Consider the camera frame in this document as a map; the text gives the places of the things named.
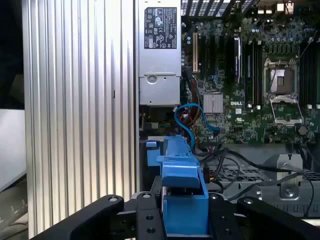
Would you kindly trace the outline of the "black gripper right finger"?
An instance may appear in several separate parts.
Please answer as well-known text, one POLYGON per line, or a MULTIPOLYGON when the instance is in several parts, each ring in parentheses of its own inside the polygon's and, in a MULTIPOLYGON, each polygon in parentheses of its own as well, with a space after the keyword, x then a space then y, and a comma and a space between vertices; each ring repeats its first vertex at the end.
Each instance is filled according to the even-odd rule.
POLYGON ((213 240, 318 240, 320 229, 255 197, 231 203, 209 195, 208 230, 213 240))

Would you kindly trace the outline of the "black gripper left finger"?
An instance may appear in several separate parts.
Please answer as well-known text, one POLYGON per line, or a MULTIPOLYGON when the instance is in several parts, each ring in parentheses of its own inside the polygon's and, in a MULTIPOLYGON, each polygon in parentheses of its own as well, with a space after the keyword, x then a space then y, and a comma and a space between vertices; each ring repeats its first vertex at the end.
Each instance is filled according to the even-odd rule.
POLYGON ((34 236, 35 240, 163 240, 161 178, 125 201, 106 195, 34 236))

